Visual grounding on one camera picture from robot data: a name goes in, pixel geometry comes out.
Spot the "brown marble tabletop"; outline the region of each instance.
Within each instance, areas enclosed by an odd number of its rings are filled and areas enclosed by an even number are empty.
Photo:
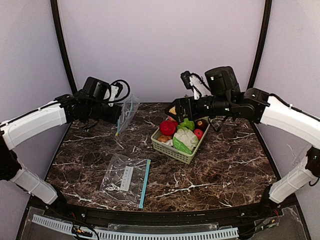
[[[248,121],[227,120],[219,133],[210,127],[190,165],[153,149],[151,135],[166,118],[166,104],[141,104],[129,127],[100,122],[88,130],[75,122],[48,173],[47,181],[68,203],[109,210],[190,212],[259,202],[275,174]],[[150,159],[144,208],[99,195],[113,154]]]

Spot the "gray wall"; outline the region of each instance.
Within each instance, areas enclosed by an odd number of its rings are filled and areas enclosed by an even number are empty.
[[[49,0],[0,1],[0,122],[69,93]],[[16,148],[43,178],[66,130],[48,130]],[[0,181],[0,240],[16,239],[29,195]]]
[[[273,1],[269,30],[255,87],[276,93],[320,116],[320,1]],[[279,129],[259,126],[282,176],[310,147]],[[297,192],[313,240],[320,240],[320,184]]]
[[[76,85],[127,80],[141,102],[185,94],[180,74],[231,65],[242,89],[254,61],[264,0],[59,1]]]

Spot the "basket of vegetables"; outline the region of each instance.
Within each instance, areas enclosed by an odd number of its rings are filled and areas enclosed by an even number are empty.
[[[190,164],[209,130],[207,118],[178,124],[169,117],[151,136],[153,148],[183,163]]]

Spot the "ziplock bag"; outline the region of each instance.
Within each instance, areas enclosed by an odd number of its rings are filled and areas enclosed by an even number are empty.
[[[114,154],[102,180],[99,195],[142,209],[150,162],[149,159],[130,159]]]
[[[134,118],[139,105],[139,99],[133,95],[125,100],[122,105],[121,115],[118,119],[118,127],[115,134],[116,136],[118,136],[119,133],[123,132],[128,127],[129,123]]]

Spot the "beige basket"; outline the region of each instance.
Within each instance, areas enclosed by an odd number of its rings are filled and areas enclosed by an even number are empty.
[[[196,148],[193,150],[192,154],[187,154],[183,151],[180,151],[176,148],[174,148],[173,146],[168,146],[163,142],[158,141],[157,139],[162,135],[162,133],[160,132],[160,129],[158,128],[155,133],[151,136],[151,141],[153,143],[153,148],[165,155],[168,155],[174,159],[177,159],[185,164],[190,164],[191,160],[195,157],[201,143],[203,142],[203,140],[205,139],[205,136],[208,133],[210,124],[208,124],[208,127],[206,128],[205,132],[203,133],[203,137],[201,138],[201,140],[199,141],[198,145],[196,146]]]

